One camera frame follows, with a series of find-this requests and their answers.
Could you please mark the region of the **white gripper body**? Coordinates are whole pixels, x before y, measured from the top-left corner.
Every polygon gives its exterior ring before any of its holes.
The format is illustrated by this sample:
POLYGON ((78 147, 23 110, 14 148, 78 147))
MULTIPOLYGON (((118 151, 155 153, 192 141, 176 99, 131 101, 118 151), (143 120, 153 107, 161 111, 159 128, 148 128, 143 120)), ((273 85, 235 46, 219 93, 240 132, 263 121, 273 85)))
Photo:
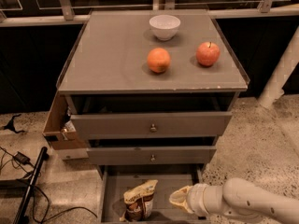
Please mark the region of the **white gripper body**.
POLYGON ((199 217, 207 217, 208 211, 204 204, 204 192, 207 184, 195 184, 187 194, 186 202, 194 214, 199 217))

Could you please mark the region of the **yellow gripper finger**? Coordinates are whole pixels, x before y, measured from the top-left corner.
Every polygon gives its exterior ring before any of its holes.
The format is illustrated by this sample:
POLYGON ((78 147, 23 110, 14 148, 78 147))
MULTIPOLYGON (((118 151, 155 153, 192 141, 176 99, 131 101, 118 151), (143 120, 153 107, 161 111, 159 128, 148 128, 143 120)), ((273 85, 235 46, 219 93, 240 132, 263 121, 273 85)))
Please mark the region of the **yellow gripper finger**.
POLYGON ((193 213, 193 210, 187 204, 187 196, 191 188, 192 186, 185 186, 174 191, 169 197, 169 202, 174 207, 188 214, 193 213))

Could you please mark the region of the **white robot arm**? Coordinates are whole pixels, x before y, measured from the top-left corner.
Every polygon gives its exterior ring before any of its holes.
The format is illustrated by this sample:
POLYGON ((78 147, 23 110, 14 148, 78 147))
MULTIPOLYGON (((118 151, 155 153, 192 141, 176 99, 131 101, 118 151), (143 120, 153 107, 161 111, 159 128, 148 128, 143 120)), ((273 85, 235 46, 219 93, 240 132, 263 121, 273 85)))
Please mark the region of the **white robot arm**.
POLYGON ((250 223, 299 224, 298 97, 282 90, 298 56, 295 35, 259 98, 240 98, 217 152, 184 202, 201 217, 250 223))

